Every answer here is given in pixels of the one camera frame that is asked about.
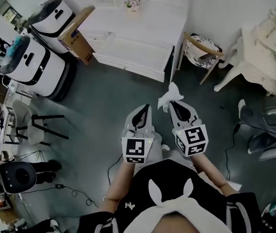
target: white table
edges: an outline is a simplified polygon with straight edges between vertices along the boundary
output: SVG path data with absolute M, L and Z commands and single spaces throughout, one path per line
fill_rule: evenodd
M 187 8 L 144 1 L 138 13 L 96 8 L 78 30 L 99 62 L 163 82 L 173 47 L 170 81 L 177 68 L 186 19 Z
M 15 134 L 11 135 L 11 134 L 8 134 L 8 127 L 9 124 L 8 124 L 8 119 L 10 116 L 15 116 L 13 113 L 12 113 L 13 109 L 10 108 L 10 107 L 7 107 L 6 105 L 3 105 L 2 106 L 2 118 L 4 119 L 3 120 L 3 128 L 0 129 L 0 142 L 1 143 L 4 143 L 4 144 L 13 144 L 13 145 L 18 145 L 19 142 L 15 141 Z
M 215 91 L 221 90 L 232 79 L 242 74 L 247 81 L 258 83 L 267 92 L 276 95 L 276 58 L 262 44 L 255 41 L 255 36 L 250 30 L 242 28 L 242 37 L 230 49 L 226 61 L 219 67 L 226 67 L 230 61 L 235 62 L 235 65 L 214 87 Z

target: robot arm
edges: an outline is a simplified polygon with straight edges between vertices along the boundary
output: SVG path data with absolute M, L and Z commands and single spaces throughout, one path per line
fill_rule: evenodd
M 196 110 L 181 101 L 170 101 L 169 111 L 173 123 L 172 134 L 185 156 L 203 153 L 207 149 L 206 126 L 201 124 Z
M 126 118 L 122 132 L 124 160 L 129 163 L 145 163 L 154 138 L 152 109 L 149 104 L 144 104 Z

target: gray floor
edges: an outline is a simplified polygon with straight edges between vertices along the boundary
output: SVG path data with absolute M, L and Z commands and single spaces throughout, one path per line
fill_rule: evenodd
M 192 67 L 184 59 L 181 71 L 174 77 L 184 102 L 193 106 L 206 124 L 209 136 L 206 155 L 225 175 L 224 150 L 232 145 L 232 131 L 238 121 L 238 101 L 244 98 L 258 115 L 265 103 L 273 104 L 273 99 L 265 97 L 261 86 L 248 83 L 242 76 L 220 92 L 214 92 L 213 86 L 223 79 L 227 71 L 216 69 L 203 85 L 199 85 L 205 70 Z M 48 137 L 48 141 L 52 142 L 51 148 L 40 146 L 45 159 L 55 158 L 63 165 L 54 183 L 82 190 L 100 204 L 109 186 L 107 169 L 121 155 L 120 132 L 125 118 L 145 103 L 152 106 L 156 131 L 162 135 L 164 143 L 175 148 L 170 115 L 162 109 L 157 110 L 158 98 L 168 90 L 168 85 L 168 80 L 161 83 L 99 64 L 93 59 L 89 66 L 78 65 L 75 80 L 62 102 L 33 99 L 32 106 L 39 114 L 66 116 L 66 119 L 50 121 L 49 127 L 67 134 L 70 139 Z M 260 208 L 263 208 L 276 199 L 276 160 L 258 162 L 258 155 L 247 153 L 247 142 L 253 133 L 252 129 L 242 128 L 236 134 L 236 147 L 229 152 L 229 169 L 231 181 L 241 183 L 242 192 L 254 192 Z M 19 153 L 36 149 L 21 146 Z M 25 160 L 34 161 L 34 156 Z M 111 177 L 118 166 L 111 170 Z M 35 189 L 52 186 L 42 184 L 35 186 Z M 69 189 L 36 192 L 25 197 L 25 202 L 31 203 L 27 209 L 35 223 L 48 217 L 88 214 L 96 209 L 93 205 L 86 206 L 85 198 L 80 194 L 73 198 Z M 21 203 L 18 207 L 20 213 L 26 214 Z

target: white cloth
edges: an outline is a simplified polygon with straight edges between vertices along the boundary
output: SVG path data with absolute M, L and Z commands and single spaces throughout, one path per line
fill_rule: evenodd
M 173 82 L 169 84 L 169 91 L 166 92 L 160 99 L 158 99 L 157 109 L 162 107 L 163 111 L 168 112 L 169 102 L 179 101 L 183 99 L 184 96 L 181 96 L 177 85 Z
M 149 180 L 149 195 L 156 206 L 141 212 L 124 233 L 151 233 L 161 218 L 171 212 L 179 212 L 186 217 L 200 233 L 231 233 L 231 230 L 220 219 L 201 207 L 195 199 L 189 198 L 193 189 L 192 179 L 188 179 L 182 196 L 162 202 L 161 190 L 153 180 Z

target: table leg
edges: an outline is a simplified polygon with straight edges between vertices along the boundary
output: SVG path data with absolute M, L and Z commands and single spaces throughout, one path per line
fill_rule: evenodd
M 225 56 L 224 63 L 219 64 L 220 69 L 227 67 L 232 57 L 237 55 L 237 46 L 238 46 L 238 42 L 229 49 L 227 55 Z
M 214 87 L 214 91 L 221 90 L 225 85 L 227 85 L 233 78 L 241 74 L 241 67 L 240 64 L 233 67 L 228 74 L 225 76 L 225 78 L 220 82 L 218 85 Z
M 175 45 L 175 50 L 173 54 L 173 61 L 172 61 L 172 67 L 171 67 L 171 74 L 170 74 L 170 83 L 172 82 L 173 75 L 175 74 L 175 71 L 177 69 L 178 60 L 180 57 L 180 50 L 182 47 L 183 42 L 183 34 L 180 35 L 180 38 L 178 40 L 178 43 Z
M 181 67 L 181 64 L 182 64 L 184 50 L 185 50 L 185 47 L 186 47 L 186 41 L 187 41 L 187 39 L 186 39 L 186 37 L 184 37 L 183 45 L 182 45 L 182 49 L 181 49 L 181 53 L 180 53 L 180 57 L 179 57 L 179 65 L 178 65 L 178 68 L 177 68 L 178 71 L 180 71 L 180 67 Z

